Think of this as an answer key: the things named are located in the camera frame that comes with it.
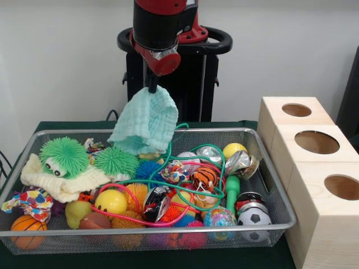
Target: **green tubing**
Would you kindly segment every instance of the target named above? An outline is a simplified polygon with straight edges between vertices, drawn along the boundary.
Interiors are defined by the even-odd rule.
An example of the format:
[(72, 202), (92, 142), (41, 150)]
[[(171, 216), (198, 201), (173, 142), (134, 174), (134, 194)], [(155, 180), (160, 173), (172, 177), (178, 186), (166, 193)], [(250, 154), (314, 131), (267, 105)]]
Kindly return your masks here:
[(171, 188), (176, 188), (176, 189), (181, 189), (182, 191), (186, 191), (186, 192), (190, 192), (190, 193), (194, 193), (194, 194), (200, 194), (200, 195), (206, 195), (206, 196), (210, 196), (210, 197), (215, 197), (218, 199), (222, 199), (225, 194), (224, 192), (222, 192), (221, 190), (219, 190), (218, 188), (214, 188), (216, 191), (219, 192), (219, 195), (217, 194), (212, 194), (212, 193), (203, 193), (203, 192), (198, 192), (198, 191), (194, 191), (192, 189), (186, 189), (177, 185), (172, 185), (169, 184), (167, 182), (162, 182), (162, 181), (156, 181), (156, 180), (148, 180), (148, 179), (131, 179), (131, 180), (125, 180), (125, 181), (121, 181), (121, 182), (117, 182), (118, 184), (129, 184), (129, 183), (157, 183), (157, 184), (161, 184), (161, 185), (165, 185), (165, 186), (169, 186)]
[[(187, 129), (189, 128), (189, 125), (187, 123), (182, 123), (180, 125), (178, 125), (175, 129), (179, 129), (179, 128), (182, 128), (182, 127), (186, 127)], [(172, 143), (170, 142), (168, 144), (168, 148), (167, 148), (167, 151), (165, 154), (159, 156), (157, 159), (155, 159), (154, 161), (158, 161), (160, 160), (161, 158), (165, 158), (165, 162), (158, 168), (156, 169), (156, 171), (154, 171), (151, 176), (149, 177), (149, 179), (139, 179), (139, 180), (126, 180), (126, 181), (122, 181), (120, 182), (120, 184), (127, 184), (127, 183), (147, 183), (147, 186), (148, 186), (148, 190), (150, 191), (150, 186), (151, 186), (151, 183), (157, 183), (157, 184), (161, 184), (161, 185), (165, 185), (165, 186), (169, 186), (169, 187), (172, 187), (172, 188), (175, 188), (176, 189), (176, 192), (178, 194), (178, 196), (188, 205), (190, 205), (191, 207), (197, 209), (197, 210), (200, 210), (200, 211), (210, 211), (214, 208), (216, 208), (219, 204), (220, 204), (220, 200), (222, 198), (224, 198), (225, 194), (224, 192), (222, 191), (222, 179), (223, 179), (223, 174), (224, 174), (224, 167), (225, 167), (225, 158), (224, 158), (224, 155), (222, 153), (222, 150), (216, 146), (216, 145), (212, 145), (212, 144), (203, 144), (203, 145), (200, 145), (198, 147), (195, 147), (193, 148), (192, 150), (190, 150), (191, 152), (193, 151), (196, 151), (197, 149), (201, 148), (201, 147), (205, 147), (205, 146), (211, 146), (211, 147), (214, 147), (215, 149), (217, 149), (220, 154), (221, 154), (221, 157), (222, 157), (222, 165), (219, 165), (213, 161), (211, 161), (210, 158), (206, 157), (206, 156), (195, 156), (195, 157), (174, 157), (174, 156), (171, 156), (171, 153), (172, 153)], [(180, 185), (183, 184), (183, 183), (191, 183), (189, 181), (185, 181), (185, 182), (180, 182), (179, 185), (173, 185), (173, 184), (169, 184), (167, 182), (161, 182), (161, 181), (156, 181), (156, 180), (152, 180), (153, 176), (155, 174), (157, 174), (158, 172), (160, 172), (167, 164), (168, 164), (168, 161), (169, 160), (192, 160), (192, 159), (197, 159), (198, 157), (200, 157), (201, 159), (205, 159), (209, 162), (211, 162), (213, 165), (215, 165), (216, 167), (218, 167), (219, 169), (221, 169), (221, 172), (220, 172), (220, 177), (219, 177), (219, 188), (214, 188), (216, 191), (219, 192), (219, 195), (217, 194), (212, 194), (212, 193), (203, 193), (203, 192), (199, 192), (199, 191), (193, 191), (191, 189), (187, 189), (187, 188), (183, 188), (181, 187)], [(218, 202), (211, 208), (201, 208), (201, 207), (198, 207), (196, 205), (194, 205), (193, 203), (191, 203), (190, 201), (187, 201), (182, 195), (181, 195), (181, 192), (179, 192), (178, 190), (183, 190), (183, 191), (186, 191), (186, 192), (189, 192), (189, 193), (193, 193), (193, 194), (200, 194), (200, 195), (203, 195), (203, 196), (210, 196), (210, 197), (215, 197), (215, 198), (218, 198)]]

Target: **black cable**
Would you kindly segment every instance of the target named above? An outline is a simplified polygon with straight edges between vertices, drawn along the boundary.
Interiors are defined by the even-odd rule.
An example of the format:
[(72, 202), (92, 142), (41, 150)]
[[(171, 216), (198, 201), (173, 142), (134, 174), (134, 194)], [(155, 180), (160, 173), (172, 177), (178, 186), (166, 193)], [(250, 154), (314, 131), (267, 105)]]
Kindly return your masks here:
[(108, 121), (108, 120), (110, 119), (112, 113), (113, 113), (114, 116), (116, 117), (116, 120), (118, 120), (118, 114), (117, 114), (116, 110), (112, 109), (112, 110), (108, 113), (108, 115), (107, 115), (107, 117), (106, 117), (106, 121)]
[(0, 171), (1, 171), (2, 174), (4, 174), (5, 178), (7, 179), (7, 174), (6, 174), (5, 170), (4, 170), (4, 167), (2, 166), (1, 161), (0, 161)]
[(12, 169), (12, 165), (10, 164), (9, 160), (5, 157), (4, 153), (1, 152), (0, 150), (0, 155), (4, 158), (4, 160), (7, 162), (7, 165), (10, 167), (10, 169)]

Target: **table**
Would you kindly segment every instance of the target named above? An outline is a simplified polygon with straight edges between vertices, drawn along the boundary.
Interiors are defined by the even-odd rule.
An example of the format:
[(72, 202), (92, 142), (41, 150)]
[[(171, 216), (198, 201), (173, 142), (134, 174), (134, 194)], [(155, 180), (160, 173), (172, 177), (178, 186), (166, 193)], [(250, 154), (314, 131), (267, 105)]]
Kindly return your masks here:
[[(115, 122), (41, 122), (37, 131), (49, 129), (112, 129)], [(191, 128), (247, 127), (256, 122), (189, 123)], [(295, 268), (283, 236), (272, 248), (200, 249), (14, 256), (0, 243), (0, 268)]]

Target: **metal basket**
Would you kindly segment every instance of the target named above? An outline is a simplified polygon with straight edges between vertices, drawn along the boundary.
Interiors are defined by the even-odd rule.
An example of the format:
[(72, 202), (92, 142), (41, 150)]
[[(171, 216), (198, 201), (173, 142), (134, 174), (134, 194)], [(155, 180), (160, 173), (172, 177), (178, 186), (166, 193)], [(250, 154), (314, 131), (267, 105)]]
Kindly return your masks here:
[[(57, 137), (70, 137), (84, 143), (87, 138), (102, 141), (105, 145), (112, 130), (57, 130), (34, 134), (27, 144), (19, 162), (7, 181), (0, 196), (0, 204), (12, 198), (13, 191), (22, 190), (19, 175), (29, 155), (38, 154), (40, 148)], [(173, 137), (172, 155), (188, 151), (204, 143), (220, 148), (238, 142), (246, 146), (249, 153), (260, 160), (260, 168), (250, 180), (241, 180), (241, 192), (254, 191), (266, 200), (271, 225), (231, 226), (220, 228), (146, 228), (71, 230), (64, 216), (52, 217), (47, 231), (10, 231), (12, 223), (21, 215), (19, 210), (11, 214), (0, 212), (0, 238), (13, 254), (55, 254), (82, 252), (149, 251), (158, 249), (196, 248), (243, 248), (272, 247), (284, 231), (296, 222), (293, 208), (278, 179), (270, 158), (257, 133), (247, 128), (211, 128), (177, 130)], [(258, 242), (265, 234), (265, 240)], [(33, 249), (18, 248), (18, 236), (28, 236)]]

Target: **wooden cube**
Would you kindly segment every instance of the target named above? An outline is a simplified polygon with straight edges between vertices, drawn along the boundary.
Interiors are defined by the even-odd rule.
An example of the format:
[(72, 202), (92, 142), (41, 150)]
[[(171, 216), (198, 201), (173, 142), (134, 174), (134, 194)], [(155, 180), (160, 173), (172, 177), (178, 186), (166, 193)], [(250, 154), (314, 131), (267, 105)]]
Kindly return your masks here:
[(285, 190), (295, 163), (359, 162), (358, 153), (335, 125), (277, 125), (270, 157)]
[(296, 163), (286, 238), (297, 268), (359, 268), (359, 163)]
[(284, 124), (334, 125), (315, 97), (263, 97), (257, 133), (268, 153), (275, 126)]

